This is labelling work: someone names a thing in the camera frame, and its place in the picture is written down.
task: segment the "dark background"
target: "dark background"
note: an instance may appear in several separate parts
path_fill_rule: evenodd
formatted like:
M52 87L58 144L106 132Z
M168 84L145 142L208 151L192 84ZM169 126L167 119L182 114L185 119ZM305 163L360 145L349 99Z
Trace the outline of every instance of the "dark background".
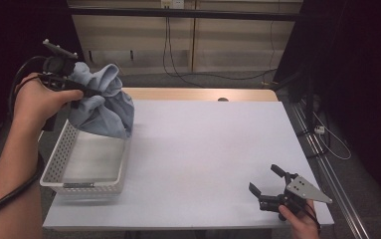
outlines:
M304 3L303 12L330 14L332 21L294 27L278 78L290 75L301 64L314 62L308 74L322 108L381 185L381 1ZM37 4L67 7L65 0L0 0L0 125L6 119L9 89L19 67L33 56L51 55L42 46L43 40L48 38L82 55L72 18L35 11ZM342 9L344 14L339 18ZM291 88L293 98L299 98L306 90L305 78Z

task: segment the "metal rail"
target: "metal rail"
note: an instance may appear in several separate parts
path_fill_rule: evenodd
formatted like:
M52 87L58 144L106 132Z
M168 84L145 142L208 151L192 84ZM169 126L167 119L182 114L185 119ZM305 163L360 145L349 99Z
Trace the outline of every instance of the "metal rail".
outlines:
M292 105L292 110L294 111L301 128L303 130L306 130L307 126L304 122L305 115L301 109L301 106ZM307 139L307 142L310 144L310 147L314 153L319 153L323 151L323 148L321 147L319 141L317 140L316 135L308 133L306 135L306 139ZM341 183L339 182L339 179L336 176L332 166L330 165L326 155L318 156L317 161L318 161L320 170L323 172L326 178L326 181L328 182L329 187L332 190L332 193L335 196L335 199L339 207L341 208L341 211L344 214L344 217L348 223L348 226L350 227L355 238L370 239L369 233L367 232L367 229L364 226L363 221L361 220L360 216L357 213L357 210L354 208L350 199L345 193L345 190L342 187Z
M238 12L214 10L189 10L189 9L160 9L160 8L106 8L70 6L39 7L17 6L17 11L39 12L51 15L96 15L96 16L135 16L135 17L171 17L171 18L208 18L208 19L236 19L236 20L267 20L288 22L309 22L322 24L329 21L327 15L306 15L295 13L265 13L265 12Z

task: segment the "white plastic basket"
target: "white plastic basket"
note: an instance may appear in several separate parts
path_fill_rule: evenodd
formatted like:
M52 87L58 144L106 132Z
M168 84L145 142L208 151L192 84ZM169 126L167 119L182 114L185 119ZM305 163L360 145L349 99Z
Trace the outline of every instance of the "white plastic basket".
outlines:
M61 195L104 196L121 192L129 139L87 133L67 120L41 185Z

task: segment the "table surface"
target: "table surface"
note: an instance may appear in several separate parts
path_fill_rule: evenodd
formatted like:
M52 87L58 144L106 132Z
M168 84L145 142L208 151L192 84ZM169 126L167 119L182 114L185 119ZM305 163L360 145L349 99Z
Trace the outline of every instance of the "table surface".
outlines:
M246 102L245 90L124 89L135 118L128 166L118 196L72 200L57 195L44 227L56 230L177 230L286 227L259 210L249 182L265 195L283 193L276 164L317 186L282 103ZM157 101L147 99L154 93ZM199 101L187 101L198 95ZM215 102L227 98L228 103ZM324 203L319 222L333 224Z

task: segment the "blue towel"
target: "blue towel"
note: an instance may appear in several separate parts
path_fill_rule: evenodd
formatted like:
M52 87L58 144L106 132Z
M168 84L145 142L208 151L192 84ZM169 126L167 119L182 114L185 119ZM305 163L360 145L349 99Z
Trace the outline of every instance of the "blue towel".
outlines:
M101 96L83 98L78 109L71 109L69 122L75 128L104 136L128 138L134 119L131 97L121 90L118 67L110 64L96 73L88 65L77 62L70 79L98 90Z

